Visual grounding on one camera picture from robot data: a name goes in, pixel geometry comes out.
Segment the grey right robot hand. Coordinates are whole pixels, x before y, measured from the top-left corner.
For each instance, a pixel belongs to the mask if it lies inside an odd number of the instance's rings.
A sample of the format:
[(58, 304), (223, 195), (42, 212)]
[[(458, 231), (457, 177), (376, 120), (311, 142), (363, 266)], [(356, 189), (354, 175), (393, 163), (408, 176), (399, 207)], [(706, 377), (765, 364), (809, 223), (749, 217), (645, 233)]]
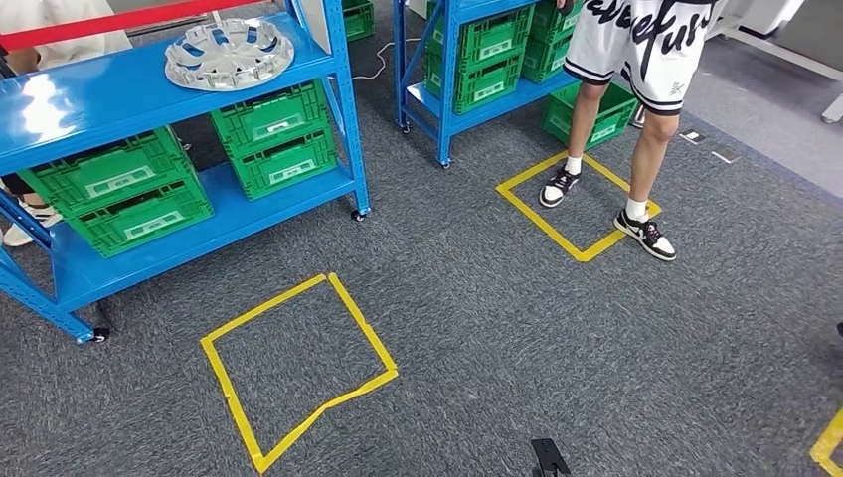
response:
[(552, 438), (536, 438), (530, 441), (537, 459), (533, 475), (538, 477), (570, 476), (571, 470)]

